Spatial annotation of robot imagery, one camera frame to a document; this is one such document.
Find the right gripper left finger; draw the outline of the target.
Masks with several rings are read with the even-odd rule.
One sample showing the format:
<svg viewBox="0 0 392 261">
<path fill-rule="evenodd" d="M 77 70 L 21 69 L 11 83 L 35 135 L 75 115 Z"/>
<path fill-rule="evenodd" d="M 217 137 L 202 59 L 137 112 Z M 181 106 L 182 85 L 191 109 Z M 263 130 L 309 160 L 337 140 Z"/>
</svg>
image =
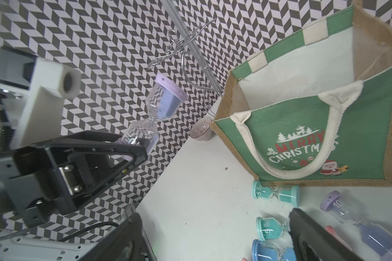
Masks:
<svg viewBox="0 0 392 261">
<path fill-rule="evenodd" d="M 143 232 L 140 215 L 134 213 L 117 226 L 81 261 L 154 261 L 156 258 Z"/>
</svg>

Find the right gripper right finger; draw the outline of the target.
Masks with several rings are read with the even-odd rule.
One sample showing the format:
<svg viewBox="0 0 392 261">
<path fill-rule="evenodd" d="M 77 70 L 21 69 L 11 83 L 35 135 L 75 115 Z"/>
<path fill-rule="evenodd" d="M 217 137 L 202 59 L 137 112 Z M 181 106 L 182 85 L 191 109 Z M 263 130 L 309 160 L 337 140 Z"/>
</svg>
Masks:
<svg viewBox="0 0 392 261">
<path fill-rule="evenodd" d="M 290 212 L 289 227 L 298 261 L 361 260 L 299 208 Z"/>
</svg>

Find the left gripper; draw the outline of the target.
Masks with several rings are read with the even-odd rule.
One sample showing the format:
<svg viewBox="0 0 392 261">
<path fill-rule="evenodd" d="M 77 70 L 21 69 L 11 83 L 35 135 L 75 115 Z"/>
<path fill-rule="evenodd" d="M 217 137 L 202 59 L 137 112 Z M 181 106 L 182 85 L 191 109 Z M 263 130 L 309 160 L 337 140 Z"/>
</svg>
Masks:
<svg viewBox="0 0 392 261">
<path fill-rule="evenodd" d="M 0 179 L 0 232 L 7 227 L 3 214 L 8 212 L 29 229 L 20 215 L 79 211 L 148 159 L 144 139 L 133 145 L 119 139 L 84 131 L 15 150 L 13 202 Z"/>
</svg>

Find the green canvas Christmas bag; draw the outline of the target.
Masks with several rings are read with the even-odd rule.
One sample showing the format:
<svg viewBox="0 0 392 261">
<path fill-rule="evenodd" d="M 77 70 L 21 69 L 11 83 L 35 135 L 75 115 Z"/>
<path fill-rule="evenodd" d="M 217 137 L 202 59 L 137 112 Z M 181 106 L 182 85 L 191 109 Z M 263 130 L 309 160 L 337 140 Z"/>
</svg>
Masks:
<svg viewBox="0 0 392 261">
<path fill-rule="evenodd" d="M 211 128 L 259 182 L 392 187 L 392 28 L 353 1 L 252 55 Z"/>
</svg>

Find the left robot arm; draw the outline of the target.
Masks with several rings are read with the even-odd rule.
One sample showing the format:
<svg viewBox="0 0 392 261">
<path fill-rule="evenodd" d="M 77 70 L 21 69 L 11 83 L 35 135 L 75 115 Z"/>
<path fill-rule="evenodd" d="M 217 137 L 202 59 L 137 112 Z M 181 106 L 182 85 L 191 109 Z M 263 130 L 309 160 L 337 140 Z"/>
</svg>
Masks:
<svg viewBox="0 0 392 261">
<path fill-rule="evenodd" d="M 142 219 L 129 208 L 118 221 L 103 221 L 84 234 L 109 226 L 95 243 L 72 244 L 69 237 L 45 241 L 26 232 L 5 231 L 3 215 L 18 214 L 28 229 L 52 214 L 84 209 L 148 160 L 149 140 L 121 141 L 116 134 L 83 131 L 14 150 L 0 149 L 0 261 L 143 261 L 153 254 Z"/>
</svg>

